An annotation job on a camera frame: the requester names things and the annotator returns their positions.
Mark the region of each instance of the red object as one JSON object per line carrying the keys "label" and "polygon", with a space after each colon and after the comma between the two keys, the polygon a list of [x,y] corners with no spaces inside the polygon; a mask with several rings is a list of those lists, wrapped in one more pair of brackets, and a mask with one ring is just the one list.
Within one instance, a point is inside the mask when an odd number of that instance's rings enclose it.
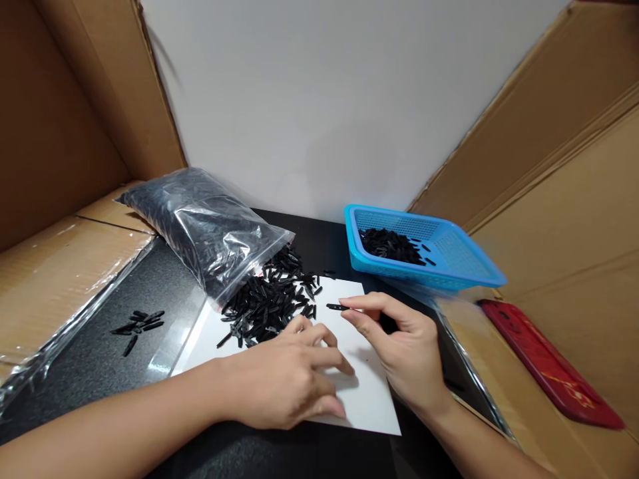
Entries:
{"label": "red object", "polygon": [[565,416],[609,429],[626,427],[517,306],[490,299],[477,304]]}

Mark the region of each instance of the black table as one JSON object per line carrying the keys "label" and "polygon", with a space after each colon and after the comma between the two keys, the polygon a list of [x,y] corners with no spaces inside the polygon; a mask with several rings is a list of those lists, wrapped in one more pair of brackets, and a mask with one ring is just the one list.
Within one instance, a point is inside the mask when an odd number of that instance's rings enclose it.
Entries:
{"label": "black table", "polygon": [[[271,224],[296,233],[294,244],[306,271],[332,269],[340,279],[384,291],[437,319],[428,306],[378,279],[352,270],[342,224],[257,210]],[[106,299],[64,351],[47,377],[24,389],[0,424],[0,444],[84,404],[168,376],[204,303],[195,278],[158,239],[150,252]],[[133,309],[164,309],[165,325],[145,333],[122,357],[126,337],[108,332]],[[393,325],[386,323],[385,328]],[[440,349],[446,382],[467,403],[495,422],[481,392],[445,334]],[[400,401],[395,409],[402,437],[314,422],[292,431],[257,431],[242,424],[216,424],[150,474],[151,478],[459,477],[439,443]]]}

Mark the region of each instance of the blue plastic basket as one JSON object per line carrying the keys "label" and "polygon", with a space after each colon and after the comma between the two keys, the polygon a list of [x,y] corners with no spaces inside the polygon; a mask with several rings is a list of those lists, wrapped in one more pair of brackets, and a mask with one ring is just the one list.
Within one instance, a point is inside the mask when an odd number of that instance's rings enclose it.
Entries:
{"label": "blue plastic basket", "polygon": [[[349,205],[344,213],[351,264],[358,271],[453,291],[478,285],[500,287],[507,282],[486,253],[455,223],[361,205]],[[435,266],[414,265],[367,253],[357,231],[368,228],[386,228],[419,240],[421,257],[427,257]],[[423,249],[422,244],[431,251]]]}

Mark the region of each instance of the hand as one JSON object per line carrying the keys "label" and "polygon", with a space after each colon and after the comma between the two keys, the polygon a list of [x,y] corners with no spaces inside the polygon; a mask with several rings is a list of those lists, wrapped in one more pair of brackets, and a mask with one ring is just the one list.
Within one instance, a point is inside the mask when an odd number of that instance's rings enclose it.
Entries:
{"label": "hand", "polygon": [[[391,386],[416,414],[435,416],[454,403],[444,385],[437,327],[432,319],[384,293],[339,302],[353,308],[342,311],[341,316],[375,348]],[[380,312],[394,319],[400,331],[387,335],[378,323]]]}
{"label": "hand", "polygon": [[[328,347],[317,347],[322,340]],[[319,414],[346,418],[335,385],[316,370],[355,371],[323,324],[313,326],[298,315],[275,339],[216,361],[223,378],[216,389],[229,404],[225,419],[257,429],[291,429]]]}

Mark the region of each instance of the pile of black plastic pieces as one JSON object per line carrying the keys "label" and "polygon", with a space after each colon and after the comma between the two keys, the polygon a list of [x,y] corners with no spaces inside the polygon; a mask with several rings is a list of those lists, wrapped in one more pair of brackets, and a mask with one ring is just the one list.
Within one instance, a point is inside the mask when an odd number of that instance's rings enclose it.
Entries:
{"label": "pile of black plastic pieces", "polygon": [[147,314],[142,311],[133,311],[133,314],[128,318],[130,321],[124,326],[120,326],[117,329],[113,329],[111,334],[118,336],[132,336],[122,356],[127,357],[133,350],[133,347],[138,342],[138,335],[141,335],[145,331],[151,331],[152,329],[159,328],[164,324],[161,321],[161,317],[164,315],[164,311],[156,311],[155,313]]}
{"label": "pile of black plastic pieces", "polygon": [[[419,248],[412,243],[412,241],[419,243],[419,239],[409,239],[406,235],[400,235],[385,228],[382,230],[375,228],[360,230],[359,237],[366,252],[373,256],[426,266],[419,254]],[[430,251],[426,245],[422,244],[421,247]],[[435,266],[435,263],[430,259],[426,259],[426,261]]]}
{"label": "pile of black plastic pieces", "polygon": [[318,307],[310,301],[321,292],[320,277],[303,272],[302,257],[292,246],[282,248],[264,265],[263,272],[263,276],[249,278],[224,306],[222,320],[232,324],[218,348],[231,337],[238,339],[239,347],[273,339],[295,314],[316,318]]}

